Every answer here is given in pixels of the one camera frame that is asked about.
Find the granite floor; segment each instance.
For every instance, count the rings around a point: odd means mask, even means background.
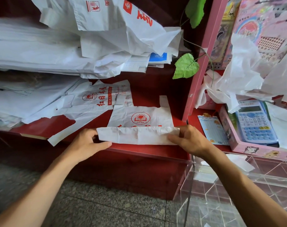
[[[0,212],[40,174],[0,164]],[[43,227],[173,227],[171,201],[65,180]]]

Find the transparent acrylic box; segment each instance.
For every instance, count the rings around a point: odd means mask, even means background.
[[[192,167],[175,194],[169,212],[176,226],[246,226],[219,179],[214,183],[193,179],[202,161],[192,158]],[[287,211],[287,162],[256,156],[247,156],[246,161],[255,169],[243,173]]]

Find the calculator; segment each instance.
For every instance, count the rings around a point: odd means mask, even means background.
[[[245,142],[261,145],[277,143],[277,136],[260,101],[253,99],[238,103],[241,109],[236,115]]]

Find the green leaf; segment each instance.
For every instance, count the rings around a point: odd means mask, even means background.
[[[175,63],[176,70],[173,79],[189,78],[194,76],[199,70],[199,64],[194,61],[194,57],[190,53],[184,54]]]
[[[206,0],[189,0],[186,6],[186,15],[190,18],[192,28],[196,28],[204,15],[203,7]]]

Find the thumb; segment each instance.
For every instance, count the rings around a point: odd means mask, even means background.
[[[92,143],[92,148],[96,151],[104,150],[112,146],[112,142]]]
[[[168,135],[168,140],[180,146],[183,139],[177,135]]]

